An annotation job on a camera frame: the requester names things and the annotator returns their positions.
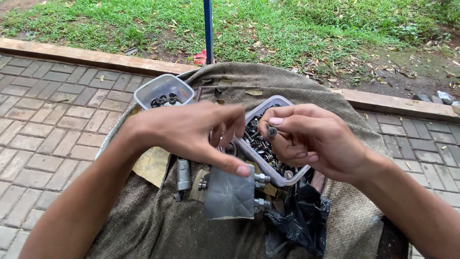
green grass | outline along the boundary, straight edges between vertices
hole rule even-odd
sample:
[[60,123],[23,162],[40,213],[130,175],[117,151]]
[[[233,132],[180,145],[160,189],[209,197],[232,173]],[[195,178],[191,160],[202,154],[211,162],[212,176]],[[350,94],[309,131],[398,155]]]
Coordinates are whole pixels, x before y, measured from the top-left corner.
[[[2,34],[33,31],[39,42],[109,53],[137,46],[148,53],[158,35],[172,30],[174,38],[161,41],[170,53],[205,48],[201,0],[98,2],[57,0],[12,11],[2,20]],[[416,46],[441,35],[439,24],[460,28],[460,0],[443,6],[427,0],[214,0],[214,56],[281,67],[313,59],[330,64],[364,46]]]

gray cloth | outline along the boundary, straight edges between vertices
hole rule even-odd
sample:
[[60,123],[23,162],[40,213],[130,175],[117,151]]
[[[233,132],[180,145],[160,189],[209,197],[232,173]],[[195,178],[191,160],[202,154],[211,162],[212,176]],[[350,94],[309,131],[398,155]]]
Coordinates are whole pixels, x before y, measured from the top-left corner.
[[[201,68],[186,82],[196,89],[202,79],[201,100],[215,100],[214,88],[223,91],[226,103],[242,103],[254,109],[272,95],[282,95],[294,104],[313,103],[344,119],[353,133],[368,147],[388,156],[380,135],[366,124],[350,104],[337,93],[299,74],[284,69],[245,63],[218,63]],[[261,96],[245,93],[260,89]],[[192,165],[195,174],[201,166]],[[203,204],[173,198],[176,166],[169,171],[162,191],[141,177],[131,175],[117,205],[110,212],[88,258],[265,258],[265,225],[254,220],[206,220]],[[326,179],[323,195],[331,200],[327,224],[326,254],[323,258],[375,258],[381,234],[381,212],[347,183]],[[302,248],[285,248],[275,258],[309,258]]]

metal pole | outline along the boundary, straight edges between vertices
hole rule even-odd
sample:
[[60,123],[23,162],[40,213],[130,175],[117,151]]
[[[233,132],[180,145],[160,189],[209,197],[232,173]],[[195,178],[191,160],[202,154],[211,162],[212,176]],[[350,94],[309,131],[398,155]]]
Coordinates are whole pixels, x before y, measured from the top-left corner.
[[213,3],[204,1],[204,31],[206,37],[206,64],[213,63]]

dry leaf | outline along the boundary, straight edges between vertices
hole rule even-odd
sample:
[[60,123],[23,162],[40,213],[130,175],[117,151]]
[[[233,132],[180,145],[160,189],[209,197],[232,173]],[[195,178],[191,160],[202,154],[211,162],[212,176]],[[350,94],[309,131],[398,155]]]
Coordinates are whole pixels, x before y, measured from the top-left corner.
[[244,91],[246,94],[250,94],[250,95],[262,95],[262,90],[246,90]]

plastic container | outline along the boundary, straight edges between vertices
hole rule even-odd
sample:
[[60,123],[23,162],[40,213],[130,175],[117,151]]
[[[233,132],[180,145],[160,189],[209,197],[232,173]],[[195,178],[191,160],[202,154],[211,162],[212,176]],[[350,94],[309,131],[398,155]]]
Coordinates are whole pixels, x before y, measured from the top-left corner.
[[169,96],[170,93],[177,95],[182,105],[192,103],[195,96],[193,89],[184,81],[174,75],[164,74],[139,87],[134,92],[134,99],[144,110],[148,110],[152,108],[150,103],[154,98]]
[[[246,114],[246,125],[255,115],[262,114],[266,108],[275,104],[280,104],[281,106],[294,105],[283,96],[274,95]],[[291,180],[288,180],[276,172],[259,154],[257,154],[257,152],[254,151],[248,143],[246,143],[246,141],[238,139],[235,144],[244,153],[244,155],[249,158],[249,160],[253,160],[253,162],[259,166],[260,170],[264,174],[269,175],[271,177],[271,183],[278,187],[294,185],[310,169],[309,165],[305,165]]]

